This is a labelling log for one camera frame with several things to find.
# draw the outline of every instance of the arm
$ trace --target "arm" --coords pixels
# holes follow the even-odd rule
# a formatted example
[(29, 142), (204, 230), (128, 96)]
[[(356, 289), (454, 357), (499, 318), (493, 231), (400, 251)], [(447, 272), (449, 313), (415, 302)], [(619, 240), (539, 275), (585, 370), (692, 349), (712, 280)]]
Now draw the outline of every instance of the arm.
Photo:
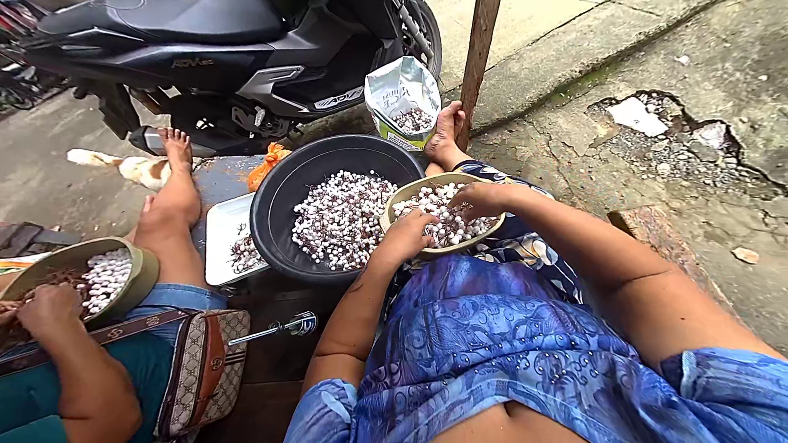
[(461, 202), (473, 205), (468, 218), (506, 211), (527, 220), (600, 290), (603, 314), (651, 367), (669, 356), (706, 347), (746, 349), (783, 358), (679, 268), (586, 212), (517, 184), (466, 186), (452, 204)]
[(126, 369), (87, 334), (80, 311), (70, 286), (42, 285), (17, 317), (58, 371), (58, 410), (69, 441), (128, 441), (142, 422), (134, 388)]
[(340, 378), (358, 387), (370, 354), (383, 299), (396, 270), (432, 240), (422, 232), (432, 215), (413, 211), (388, 229), (325, 325), (304, 378), (302, 393), (318, 382)]

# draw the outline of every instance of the orange plastic bag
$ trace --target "orange plastic bag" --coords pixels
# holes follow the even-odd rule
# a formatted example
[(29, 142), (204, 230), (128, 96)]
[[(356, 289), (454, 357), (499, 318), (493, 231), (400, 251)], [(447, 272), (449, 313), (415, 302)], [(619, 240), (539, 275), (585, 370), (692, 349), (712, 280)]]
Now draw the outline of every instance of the orange plastic bag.
[(262, 181), (266, 178), (269, 172), (281, 162), (283, 158), (287, 157), (292, 151), (284, 149), (284, 146), (276, 143), (268, 145), (268, 154), (266, 160), (258, 167), (254, 168), (247, 178), (247, 186), (249, 192), (257, 191)]

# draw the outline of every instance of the scooter seat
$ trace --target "scooter seat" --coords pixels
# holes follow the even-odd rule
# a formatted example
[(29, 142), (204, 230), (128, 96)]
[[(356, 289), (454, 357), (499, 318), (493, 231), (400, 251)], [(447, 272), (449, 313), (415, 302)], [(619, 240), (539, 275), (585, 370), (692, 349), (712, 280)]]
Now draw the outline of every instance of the scooter seat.
[(92, 28), (151, 43), (244, 45), (277, 39), (284, 21), (270, 0), (90, 0), (39, 22), (47, 34)]

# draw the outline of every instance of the patterned handbag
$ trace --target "patterned handbag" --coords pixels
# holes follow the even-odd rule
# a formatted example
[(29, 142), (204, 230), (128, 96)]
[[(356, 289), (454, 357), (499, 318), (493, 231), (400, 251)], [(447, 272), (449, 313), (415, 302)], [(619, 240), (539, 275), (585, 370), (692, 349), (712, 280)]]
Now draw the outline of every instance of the patterned handbag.
[(230, 413), (246, 359), (246, 342), (228, 346), (249, 334), (249, 313), (204, 311), (180, 324), (169, 384), (154, 431), (159, 441), (181, 437)]

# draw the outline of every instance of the wooden pole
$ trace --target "wooden pole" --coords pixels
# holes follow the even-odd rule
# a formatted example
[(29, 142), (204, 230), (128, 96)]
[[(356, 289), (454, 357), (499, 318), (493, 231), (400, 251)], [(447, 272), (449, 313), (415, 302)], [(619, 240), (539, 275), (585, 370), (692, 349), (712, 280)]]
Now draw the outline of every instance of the wooden pole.
[(468, 150), (470, 126), (474, 118), (476, 100), (479, 98), (479, 88), (485, 78), (487, 56), (490, 53), (490, 43), (493, 41), (493, 30), (499, 6), (500, 0), (476, 0), (474, 8), (474, 23), (470, 28), (468, 59), (465, 61), (463, 92), (460, 95), (466, 120), (465, 126), (457, 135), (456, 140), (457, 146), (463, 152)]

